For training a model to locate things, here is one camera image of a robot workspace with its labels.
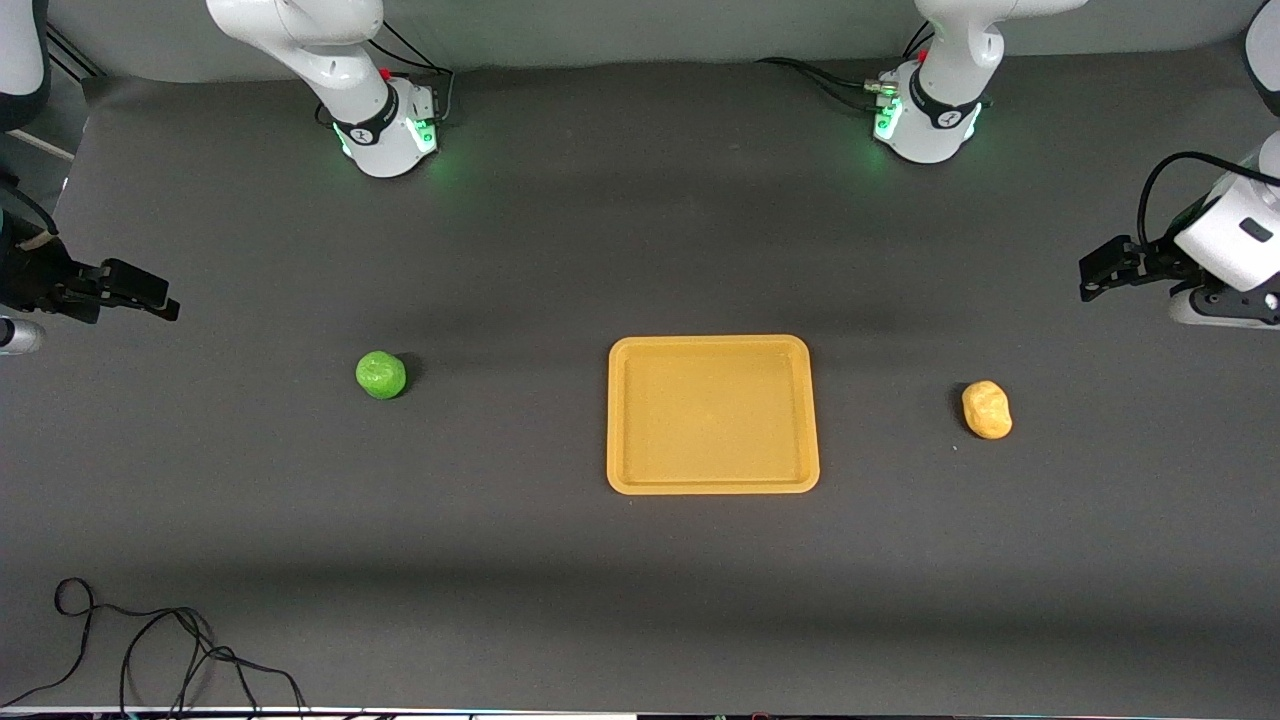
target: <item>connector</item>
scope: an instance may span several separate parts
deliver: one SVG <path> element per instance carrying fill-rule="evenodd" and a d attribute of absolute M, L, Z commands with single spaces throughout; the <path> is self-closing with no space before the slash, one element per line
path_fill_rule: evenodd
<path fill-rule="evenodd" d="M 884 95 L 887 97 L 897 96 L 897 81 L 893 79 L 864 79 L 863 90 L 876 95 Z"/>

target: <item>yellow potato toy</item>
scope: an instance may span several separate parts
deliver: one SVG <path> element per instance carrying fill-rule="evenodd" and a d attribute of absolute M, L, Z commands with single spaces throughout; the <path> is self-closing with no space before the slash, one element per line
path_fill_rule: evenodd
<path fill-rule="evenodd" d="M 964 420 L 980 438 L 1000 439 L 1014 429 L 1009 396 L 991 380 L 978 380 L 964 388 Z"/>

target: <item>plastic tray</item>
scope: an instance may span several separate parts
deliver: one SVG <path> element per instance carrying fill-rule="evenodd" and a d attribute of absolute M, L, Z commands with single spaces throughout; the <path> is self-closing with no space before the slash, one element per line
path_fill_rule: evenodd
<path fill-rule="evenodd" d="M 620 340 L 607 455 L 623 495 L 808 491 L 818 482 L 809 348 L 787 334 Z"/>

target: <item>dark gray tabletop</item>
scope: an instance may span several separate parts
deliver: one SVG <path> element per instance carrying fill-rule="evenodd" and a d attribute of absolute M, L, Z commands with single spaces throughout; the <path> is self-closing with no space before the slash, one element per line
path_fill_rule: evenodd
<path fill-rule="evenodd" d="M 51 318 L 0 363 L 4 694 L 74 655 L 78 574 L 316 705 L 1276 717 L 1280 334 L 1075 275 L 1160 158 L 1274 120 L 1233 46 L 992 92 L 924 168 L 780 68 L 468 73 L 442 154 L 376 181 L 301 83 L 105 88 L 63 234 L 183 314 Z M 1153 218 L 1211 179 L 1171 170 Z M 609 346 L 769 332 L 813 354 L 817 488 L 614 493 Z M 356 386 L 374 348 L 404 397 Z M 988 377 L 1001 442 L 954 411 Z M 33 702 L 113 702 L 136 628 Z M 179 639 L 140 647 L 143 701 Z M 242 705 L 228 673 L 202 702 Z"/>

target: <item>cable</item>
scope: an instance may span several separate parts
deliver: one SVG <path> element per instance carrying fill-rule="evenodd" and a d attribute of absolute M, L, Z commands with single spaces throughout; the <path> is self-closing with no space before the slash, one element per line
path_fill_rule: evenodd
<path fill-rule="evenodd" d="M 8 192 L 19 202 L 29 208 L 32 213 L 38 215 L 40 222 L 45 223 L 45 229 L 49 231 L 49 234 L 58 234 L 58 223 L 54 222 L 52 215 L 50 215 L 44 208 L 40 206 L 40 202 L 36 202 L 35 200 L 31 199 L 29 195 L 18 190 L 17 186 L 10 184 L 5 181 L 0 181 L 0 191 Z"/>
<path fill-rule="evenodd" d="M 46 23 L 46 27 L 49 28 L 49 32 L 46 33 L 49 38 L 52 40 L 63 53 L 67 53 L 67 55 L 74 60 L 77 65 L 84 68 L 86 73 L 91 77 L 101 77 L 106 74 L 102 72 L 102 68 L 97 67 L 97 63 L 90 60 L 87 55 L 76 47 L 76 44 L 67 37 L 67 33 L 54 27 L 52 23 Z"/>
<path fill-rule="evenodd" d="M 760 58 L 759 60 L 756 60 L 756 63 L 764 63 L 764 64 L 768 64 L 768 65 L 780 65 L 780 67 L 785 67 L 785 68 L 791 68 L 791 69 L 799 72 L 801 76 L 812 79 L 814 82 L 814 85 L 818 86 L 818 90 L 823 91 L 824 94 L 827 94 L 828 97 L 833 99 L 835 101 L 840 102 L 841 105 L 844 105 L 846 108 L 850 108 L 850 109 L 854 109 L 854 110 L 858 110 L 858 111 L 861 111 L 861 113 L 876 113 L 877 111 L 877 108 L 874 108 L 872 105 L 864 105 L 864 104 L 854 102 L 852 100 L 849 100 L 844 95 L 840 95 L 838 92 L 836 92 L 836 90 L 833 90 L 832 87 L 824 85 L 823 81 L 829 82 L 832 85 L 836 85 L 838 87 L 850 88 L 850 90 L 861 90 L 863 88 L 863 83 L 860 83 L 860 82 L 854 82 L 854 81 L 850 81 L 850 79 L 845 79 L 845 78 L 842 78 L 840 76 L 831 74 L 827 70 L 824 70 L 824 69 L 822 69 L 822 68 L 819 68 L 817 65 L 812 65 L 809 63 L 804 63 L 801 60 L 796 60 L 796 59 L 792 59 L 792 58 Z"/>
<path fill-rule="evenodd" d="M 922 37 L 919 40 L 919 42 L 916 42 L 914 45 L 909 45 L 906 47 L 906 53 L 902 55 L 902 58 L 910 58 L 911 55 L 915 54 L 916 50 L 919 50 L 920 47 L 923 47 L 924 44 L 928 42 L 932 38 L 933 38 L 933 31 L 929 31 L 924 37 Z"/>
<path fill-rule="evenodd" d="M 70 59 L 70 61 L 73 61 L 73 63 L 76 63 L 77 65 L 79 65 L 79 68 L 81 68 L 82 70 L 84 70 L 84 74 L 87 74 L 88 77 L 99 77 L 99 76 L 97 76 L 97 73 L 95 73 L 95 72 L 92 70 L 92 68 L 90 68 L 88 65 L 86 65 L 86 64 L 84 64 L 84 60 L 81 60 L 79 58 L 77 58 L 77 56 L 76 56 L 76 54 L 74 54 L 74 53 L 72 53 L 70 50 L 68 50 L 68 49 L 67 49 L 67 46 L 65 46 L 65 45 L 63 45 L 63 44 L 61 44 L 61 41 L 59 41 L 59 40 L 58 40 L 58 37 L 56 37 L 56 36 L 55 36 L 54 33 L 49 33 L 49 35 L 47 35 L 47 37 L 49 37 L 49 40 L 50 40 L 50 41 L 51 41 L 51 42 L 52 42 L 52 44 L 54 44 L 55 46 L 58 46 L 58 49 L 59 49 L 59 50 L 61 50 L 61 51 L 63 51 L 63 55 L 67 55 L 67 58 L 68 58 L 68 59 Z"/>
<path fill-rule="evenodd" d="M 1261 173 L 1258 170 L 1254 170 L 1253 168 L 1245 168 L 1244 165 L 1238 165 L 1235 163 L 1231 163 L 1230 160 L 1224 160 L 1216 155 L 1210 155 L 1207 152 L 1196 152 L 1193 150 L 1174 152 L 1172 155 L 1165 158 L 1160 163 L 1156 163 L 1156 167 L 1152 168 L 1151 174 L 1147 176 L 1146 184 L 1142 186 L 1142 195 L 1138 197 L 1138 245 L 1142 246 L 1143 252 L 1148 255 L 1152 254 L 1151 243 L 1147 242 L 1147 202 L 1151 200 L 1151 190 L 1156 186 L 1156 178 L 1160 177 L 1160 173 L 1165 172 L 1165 168 L 1172 165 L 1178 160 L 1199 160 L 1201 163 L 1206 163 L 1213 165 L 1215 168 L 1220 168 L 1230 173 L 1247 177 L 1252 181 L 1266 183 L 1272 187 L 1280 187 L 1280 178 L 1268 176 L 1266 173 Z"/>
<path fill-rule="evenodd" d="M 911 40 L 906 41 L 906 49 L 902 50 L 902 58 L 911 56 L 911 49 L 915 47 L 916 40 L 924 42 L 924 40 L 920 38 L 920 35 L 924 32 L 924 28 L 927 27 L 929 27 L 929 20 L 924 20 L 923 23 L 920 23 L 920 27 L 915 28 L 915 35 L 911 36 Z"/>
<path fill-rule="evenodd" d="M 78 585 L 82 591 L 84 591 L 84 596 L 87 600 L 84 609 L 77 610 L 74 612 L 67 610 L 65 605 L 63 605 L 63 596 L 65 594 L 67 589 L 70 588 L 72 585 Z M 58 680 L 54 680 L 52 683 L 45 685 L 40 685 L 37 688 L 32 688 L 19 694 L 18 697 L 5 702 L 4 705 L 0 705 L 0 708 L 9 707 L 12 705 L 22 702 L 23 700 L 41 691 L 56 688 L 58 685 L 70 679 L 70 676 L 76 674 L 76 670 L 78 670 L 81 664 L 84 661 L 84 655 L 86 651 L 88 650 L 90 633 L 93 628 L 95 615 L 100 610 L 110 610 L 113 612 L 124 615 L 127 618 L 148 618 L 147 623 L 142 626 L 142 629 L 133 635 L 132 641 L 129 641 L 128 648 L 124 651 L 124 659 L 120 662 L 120 683 L 118 687 L 118 701 L 122 716 L 128 716 L 128 711 L 125 710 L 125 684 L 128 678 L 131 676 L 129 664 L 133 660 L 133 651 L 137 648 L 142 638 L 146 637 L 146 634 L 151 632 L 157 624 L 160 624 L 161 620 L 165 620 L 166 618 L 173 618 L 178 623 L 178 625 L 188 635 L 191 635 L 195 644 L 192 647 L 191 660 L 187 662 L 187 670 L 183 674 L 182 687 L 178 689 L 178 694 L 174 698 L 173 705 L 170 705 L 169 707 L 168 716 L 172 716 L 175 710 L 178 712 L 182 712 L 182 710 L 187 706 L 187 693 L 191 688 L 191 683 L 195 680 L 196 674 L 200 671 L 200 667 L 204 665 L 206 660 L 214 660 L 215 662 L 225 662 L 236 667 L 236 673 L 241 683 L 241 689 L 244 693 L 244 698 L 248 700 L 250 706 L 252 706 L 255 715 L 261 711 L 261 705 L 259 705 L 257 698 L 253 696 L 253 692 L 248 685 L 248 679 L 244 676 L 246 669 L 255 670 L 259 673 L 280 675 L 285 680 L 288 680 L 289 689 L 293 692 L 293 700 L 298 707 L 298 717 L 300 720 L 302 720 L 303 717 L 302 708 L 306 707 L 306 700 L 302 697 L 302 689 L 298 687 L 297 680 L 293 679 L 293 675 L 285 673 L 284 670 L 278 670 L 275 667 L 268 667 L 266 665 L 259 665 L 256 662 L 251 662 L 236 655 L 236 652 L 230 647 L 223 644 L 215 644 L 212 639 L 212 629 L 210 628 L 209 621 L 205 620 L 204 615 L 201 615 L 200 611 L 197 611 L 193 607 L 186 607 L 186 606 L 161 607 L 159 610 L 146 610 L 146 611 L 127 610 L 118 605 L 111 605 L 108 602 L 97 602 L 97 600 L 93 597 L 93 588 L 91 588 L 84 579 L 65 578 L 63 582 L 58 583 L 58 588 L 54 591 L 54 610 L 56 610 L 58 614 L 64 618 L 81 618 L 81 616 L 84 618 L 84 626 L 81 630 L 81 643 L 79 643 L 79 651 L 76 655 L 76 661 L 72 664 L 70 669 L 67 670 L 67 673 L 63 674 L 63 676 L 59 678 Z"/>
<path fill-rule="evenodd" d="M 424 63 L 426 63 L 428 65 L 430 65 L 430 67 L 433 67 L 433 68 L 435 68 L 438 70 L 443 69 L 439 65 L 436 65 L 435 63 L 433 63 L 430 60 L 430 58 L 428 58 L 426 55 L 424 55 L 417 47 L 415 47 L 412 42 L 404 40 L 404 36 L 401 35 L 396 28 L 393 28 L 390 23 L 383 23 L 383 27 L 387 28 L 387 32 L 394 35 L 396 40 L 399 40 L 404 45 L 404 47 L 408 47 L 411 53 L 413 53 L 415 55 L 417 55 L 419 58 L 421 58 L 421 60 Z"/>
<path fill-rule="evenodd" d="M 406 65 L 410 65 L 411 68 L 420 68 L 420 69 L 424 69 L 424 70 L 431 70 L 435 74 L 448 76 L 449 85 L 448 85 L 448 88 L 444 91 L 444 111 L 439 113 L 440 122 L 447 120 L 449 118 L 449 113 L 453 111 L 453 85 L 454 85 L 454 82 L 457 79 L 457 73 L 454 73 L 449 68 L 444 68 L 444 67 L 440 67 L 440 65 L 436 65 L 435 63 L 433 63 L 430 58 L 428 58 L 426 55 L 424 55 L 422 51 L 417 49 L 417 46 L 415 46 L 412 42 L 410 42 L 408 40 L 406 40 L 404 36 L 401 35 L 399 31 L 397 31 L 394 27 L 392 27 L 390 23 L 385 23 L 384 22 L 383 27 L 387 28 L 387 32 L 390 32 L 392 35 L 394 35 L 396 38 L 399 40 L 402 45 L 404 45 L 404 47 L 408 47 L 408 50 L 411 53 L 413 53 L 415 55 L 417 55 L 422 61 L 419 63 L 416 60 L 410 60 L 408 58 L 404 58 L 403 55 L 398 55 L 398 54 L 392 53 L 390 50 L 383 47 L 381 45 L 378 44 L 378 41 L 370 40 L 369 44 L 372 45 L 379 53 L 381 53 L 383 55 L 387 55 L 388 58 L 392 58 L 393 60 L 399 60 L 401 63 L 404 63 Z M 316 113 L 316 119 L 319 122 L 319 111 Z"/>
<path fill-rule="evenodd" d="M 764 63 L 764 64 L 768 64 L 768 65 L 782 65 L 782 67 L 786 67 L 786 68 L 795 68 L 795 69 L 800 70 L 801 73 L 806 73 L 806 74 L 812 74 L 812 76 L 818 76 L 822 79 L 824 79 L 824 81 L 827 81 L 827 82 L 829 82 L 832 85 L 838 85 L 841 87 L 850 87 L 850 88 L 854 88 L 854 90 L 861 90 L 863 88 L 863 83 L 860 83 L 860 82 L 851 81 L 851 79 L 845 79 L 845 78 L 842 78 L 840 76 L 831 74 L 827 70 L 819 68 L 818 65 L 814 65 L 814 64 L 810 64 L 810 63 L 805 63 L 804 60 L 796 60 L 795 58 L 777 58 L 777 56 L 760 58 L 759 60 L 756 60 L 756 63 Z"/>
<path fill-rule="evenodd" d="M 376 47 L 378 51 L 381 53 L 383 55 L 387 55 L 388 58 L 390 58 L 393 60 L 399 60 L 401 63 L 404 63 L 406 65 L 410 65 L 410 67 L 413 67 L 413 68 L 422 68 L 424 70 L 431 70 L 431 72 L 435 72 L 435 73 L 443 73 L 444 72 L 438 65 L 424 65 L 422 63 L 419 63 L 417 60 L 410 60 L 408 58 L 404 58 L 403 55 L 397 55 L 396 53 L 392 53 L 390 50 L 388 50 L 388 49 L 383 47 L 381 45 L 379 45 L 376 40 L 370 40 L 369 44 L 372 45 L 374 47 Z"/>
<path fill-rule="evenodd" d="M 73 73 L 70 68 L 68 68 L 61 60 L 58 59 L 58 55 L 54 55 L 52 53 L 50 53 L 49 54 L 49 60 L 52 64 L 55 64 L 59 68 L 61 68 L 61 70 L 64 73 L 67 73 L 67 76 L 70 77 L 73 81 L 76 81 L 76 82 L 84 82 L 84 78 L 79 77 L 77 73 Z"/>

